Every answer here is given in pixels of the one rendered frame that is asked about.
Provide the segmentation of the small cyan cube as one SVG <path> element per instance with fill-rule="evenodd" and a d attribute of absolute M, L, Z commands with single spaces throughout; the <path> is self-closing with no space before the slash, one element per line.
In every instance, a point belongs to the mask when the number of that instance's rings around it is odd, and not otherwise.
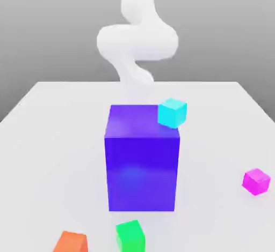
<path fill-rule="evenodd" d="M 187 115 L 187 103 L 185 101 L 170 98 L 158 105 L 158 123 L 169 128 L 176 129 L 181 126 Z"/>

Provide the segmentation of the small green cube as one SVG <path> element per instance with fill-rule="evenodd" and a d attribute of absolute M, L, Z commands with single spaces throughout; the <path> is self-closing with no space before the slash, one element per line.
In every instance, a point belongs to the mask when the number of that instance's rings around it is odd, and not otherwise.
<path fill-rule="evenodd" d="M 119 252 L 145 252 L 146 238 L 138 220 L 116 225 Z"/>

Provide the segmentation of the small magenta cube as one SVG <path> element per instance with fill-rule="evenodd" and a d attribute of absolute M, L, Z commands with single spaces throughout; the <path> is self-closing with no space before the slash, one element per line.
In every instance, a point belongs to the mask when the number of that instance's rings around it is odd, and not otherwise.
<path fill-rule="evenodd" d="M 242 186 L 254 196 L 267 192 L 271 177 L 262 170 L 255 168 L 245 172 Z"/>

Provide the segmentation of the small orange cube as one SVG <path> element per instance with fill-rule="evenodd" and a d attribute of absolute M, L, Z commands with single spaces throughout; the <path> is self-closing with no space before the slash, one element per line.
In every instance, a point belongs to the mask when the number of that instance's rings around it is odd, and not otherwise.
<path fill-rule="evenodd" d="M 63 231 L 53 252 L 88 252 L 85 234 Z"/>

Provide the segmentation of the large purple box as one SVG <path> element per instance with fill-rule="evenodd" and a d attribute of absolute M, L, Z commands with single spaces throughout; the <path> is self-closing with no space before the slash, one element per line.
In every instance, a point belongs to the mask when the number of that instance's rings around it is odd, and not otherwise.
<path fill-rule="evenodd" d="M 104 136 L 110 211 L 175 209 L 180 135 L 156 105 L 111 105 Z"/>

